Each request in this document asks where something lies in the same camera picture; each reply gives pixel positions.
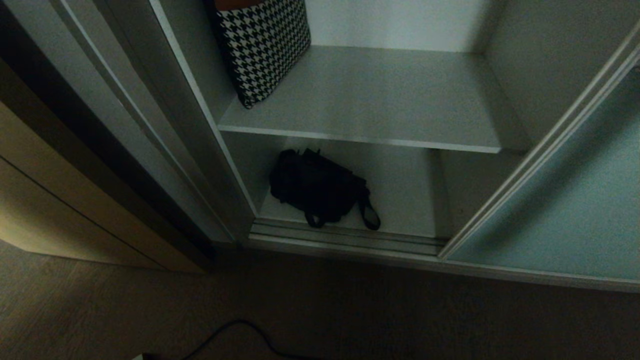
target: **black cable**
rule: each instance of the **black cable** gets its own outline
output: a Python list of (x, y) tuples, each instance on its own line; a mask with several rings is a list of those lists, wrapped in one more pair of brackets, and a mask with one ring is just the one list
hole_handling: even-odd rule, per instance
[(276, 355), (281, 356), (281, 357), (285, 357), (288, 359), (296, 359), (296, 360), (322, 360), (319, 357), (310, 357), (310, 356), (301, 356), (301, 355), (294, 355), (294, 354), (287, 354), (285, 352), (281, 352), (276, 350), (276, 348), (273, 347), (273, 345), (271, 344), (271, 341), (269, 340), (269, 337), (267, 336), (267, 334), (264, 333), (264, 331), (262, 331), (262, 329), (260, 329), (257, 325), (249, 322), (248, 320), (244, 320), (244, 319), (237, 319), (237, 320), (233, 320), (230, 321), (228, 323), (225, 323), (224, 325), (222, 325), (221, 327), (218, 327), (217, 330), (215, 330), (213, 332), (213, 334), (211, 334), (211, 336), (209, 336), (202, 344), (200, 344), (200, 346), (198, 346), (194, 351), (192, 351), (189, 355), (185, 356), (182, 358), (182, 360), (188, 360), (191, 359), (194, 355), (196, 355), (197, 353), (199, 353), (200, 351), (202, 351), (202, 349), (204, 349), (213, 339), (215, 339), (215, 337), (217, 335), (219, 335), (221, 332), (227, 330), (228, 328), (234, 326), (234, 325), (239, 325), (239, 324), (243, 324), (243, 325), (247, 325), (250, 328), (252, 328), (253, 330), (255, 330), (255, 332), (257, 332), (258, 334), (260, 334), (262, 336), (262, 339), (264, 339), (264, 342), (267, 343), (267, 346), (269, 347), (269, 349)]

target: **black bag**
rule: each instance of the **black bag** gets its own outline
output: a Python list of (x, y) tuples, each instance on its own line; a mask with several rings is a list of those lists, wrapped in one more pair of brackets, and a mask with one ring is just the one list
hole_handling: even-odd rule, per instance
[(281, 152), (269, 175), (271, 194), (304, 211), (312, 227), (339, 221), (357, 201), (365, 226), (378, 230), (380, 218), (369, 202), (365, 179), (319, 153), (309, 149), (302, 155), (294, 150)]

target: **houndstooth bag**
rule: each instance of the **houndstooth bag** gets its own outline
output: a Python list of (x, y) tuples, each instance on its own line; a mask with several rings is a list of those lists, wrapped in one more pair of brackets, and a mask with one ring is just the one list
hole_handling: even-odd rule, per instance
[(311, 44), (304, 0), (210, 14), (227, 74), (248, 109), (273, 92)]

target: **wooden floor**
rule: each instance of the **wooden floor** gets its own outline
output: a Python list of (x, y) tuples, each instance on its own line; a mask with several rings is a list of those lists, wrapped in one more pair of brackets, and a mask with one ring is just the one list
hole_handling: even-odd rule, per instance
[[(181, 359), (234, 318), (328, 359), (639, 359), (640, 296), (281, 254), (185, 275), (0, 241), (0, 359)], [(246, 327), (197, 359), (278, 359)]]

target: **shelf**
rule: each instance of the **shelf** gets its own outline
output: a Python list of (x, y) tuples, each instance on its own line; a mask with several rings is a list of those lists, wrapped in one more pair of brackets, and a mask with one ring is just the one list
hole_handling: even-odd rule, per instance
[[(286, 149), (320, 149), (321, 154), (367, 180), (381, 233), (425, 238), (451, 237), (446, 190), (434, 152), (416, 147), (328, 140), (288, 139)], [(304, 214), (281, 204), (269, 192), (258, 218), (306, 224)], [(366, 230), (357, 206), (340, 222), (327, 224)]]
[(221, 131), (496, 153), (529, 140), (481, 55), (312, 46), (264, 102)]

